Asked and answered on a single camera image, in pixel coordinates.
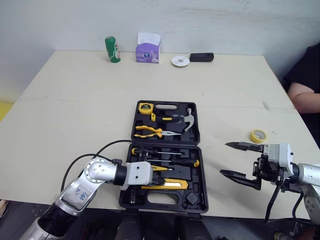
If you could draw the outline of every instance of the yellow tape roll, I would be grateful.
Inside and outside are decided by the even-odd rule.
[[[260,144],[267,139],[267,134],[260,129],[255,129],[250,133],[250,139],[252,142]]]

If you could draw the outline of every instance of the purple tissue box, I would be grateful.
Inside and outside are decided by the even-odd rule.
[[[159,45],[151,43],[138,44],[135,49],[136,61],[140,63],[159,63]]]

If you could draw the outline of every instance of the person's arm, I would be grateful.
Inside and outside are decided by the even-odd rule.
[[[288,96],[300,114],[320,113],[320,93],[297,82],[292,82]]]

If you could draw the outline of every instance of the black toolbox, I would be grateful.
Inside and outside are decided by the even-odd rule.
[[[145,108],[145,112],[139,111],[139,107],[140,109]],[[194,123],[192,127],[185,132],[185,129],[190,123],[184,122],[182,116],[187,116],[189,110],[191,110],[191,115],[194,117]],[[172,119],[172,121],[180,120],[181,122],[170,122],[170,119]],[[155,135],[148,138],[141,138],[135,135],[146,136],[153,134],[153,132],[147,129],[136,129],[136,126],[149,126],[155,129],[160,128],[163,131],[172,131],[181,135],[163,135],[161,138]],[[135,109],[131,139],[139,142],[146,149],[177,154],[133,154],[133,149],[139,148],[139,145],[132,143],[129,146],[126,159],[128,163],[145,161],[146,159],[166,160],[149,161],[153,166],[168,168],[168,170],[155,170],[154,168],[153,175],[165,179],[183,180],[183,182],[187,182],[187,187],[185,187],[185,189],[142,189],[141,186],[130,186],[126,191],[121,191],[120,193],[119,204],[121,207],[127,209],[178,211],[188,213],[190,216],[200,216],[200,214],[208,211],[209,206],[203,158],[201,149],[197,147],[200,142],[200,133],[195,103],[150,100],[138,101]],[[198,164],[195,164],[196,166],[185,166],[168,162],[181,158],[197,160]],[[176,201],[176,204],[150,202],[148,200],[149,194],[167,194]]]

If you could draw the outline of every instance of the yellow-handled pliers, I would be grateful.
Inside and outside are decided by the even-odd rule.
[[[135,134],[134,136],[136,138],[142,138],[142,139],[147,139],[147,138],[151,138],[151,137],[158,137],[159,139],[162,138],[162,136],[173,136],[173,135],[181,135],[181,133],[178,132],[174,132],[174,131],[163,131],[161,128],[155,129],[151,126],[136,126],[135,127],[136,130],[149,130],[151,132],[154,132],[152,134],[149,135],[139,135],[139,134]]]

